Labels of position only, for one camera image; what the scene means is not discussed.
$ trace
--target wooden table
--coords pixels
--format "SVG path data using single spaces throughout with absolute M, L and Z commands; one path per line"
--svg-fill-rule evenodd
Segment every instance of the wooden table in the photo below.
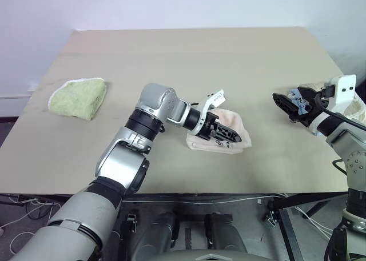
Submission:
M 192 151 L 185 129 L 165 125 L 139 192 L 345 191 L 325 138 L 291 124 L 272 100 L 273 92 L 341 74 L 299 27 L 75 32 L 0 149 L 0 191 L 73 194 L 85 187 L 148 82 L 171 86 L 191 102 L 224 89 L 221 107 L 242 116 L 253 146 L 236 155 Z M 108 83 L 92 121 L 48 111 L 49 97 L 65 81 L 90 77 Z

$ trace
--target white wall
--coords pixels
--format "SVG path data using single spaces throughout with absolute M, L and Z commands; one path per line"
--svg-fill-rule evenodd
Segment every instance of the white wall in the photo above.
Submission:
M 366 0 L 0 0 L 0 98 L 29 95 L 73 29 L 268 26 L 306 27 L 365 76 Z

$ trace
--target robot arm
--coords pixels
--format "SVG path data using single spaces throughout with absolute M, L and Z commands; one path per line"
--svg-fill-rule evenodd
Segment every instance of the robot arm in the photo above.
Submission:
M 136 108 L 97 163 L 96 180 L 73 195 L 17 253 L 12 261 L 98 260 L 125 194 L 136 192 L 145 177 L 162 124 L 184 127 L 206 140 L 240 142 L 240 136 L 218 123 L 209 109 L 225 101 L 224 91 L 210 94 L 196 109 L 169 87 L 145 86 Z
M 308 113 L 303 115 L 297 113 L 297 106 L 285 95 L 273 94 L 276 105 L 291 121 L 301 122 L 313 134 L 319 131 L 325 135 L 327 143 L 345 164 L 349 187 L 347 207 L 342 223 L 333 231 L 325 260 L 353 260 L 366 256 L 366 127 L 341 114 L 353 100 L 355 83 L 354 75 L 346 75 L 333 78 L 319 92 L 299 87 L 308 102 Z

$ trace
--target blue cloth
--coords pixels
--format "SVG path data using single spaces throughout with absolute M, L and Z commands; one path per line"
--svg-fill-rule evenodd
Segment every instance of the blue cloth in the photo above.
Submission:
M 291 100 L 292 103 L 299 107 L 299 114 L 308 113 L 305 107 L 306 105 L 309 105 L 309 102 L 303 98 L 298 89 L 292 89 L 288 94 L 288 98 Z

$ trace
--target pink cloth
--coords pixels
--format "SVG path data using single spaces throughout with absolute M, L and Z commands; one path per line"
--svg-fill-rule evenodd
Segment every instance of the pink cloth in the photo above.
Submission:
M 244 129 L 240 115 L 238 115 L 236 112 L 224 109 L 213 109 L 210 110 L 210 112 L 216 114 L 219 117 L 218 121 L 222 125 L 225 125 L 226 127 L 236 131 L 240 135 L 242 141 L 240 143 L 232 143 L 227 141 L 219 141 L 216 138 L 204 140 L 195 135 L 187 134 L 186 142 L 191 150 L 238 154 L 241 153 L 244 148 L 252 146 L 252 141 L 248 132 L 246 129 Z

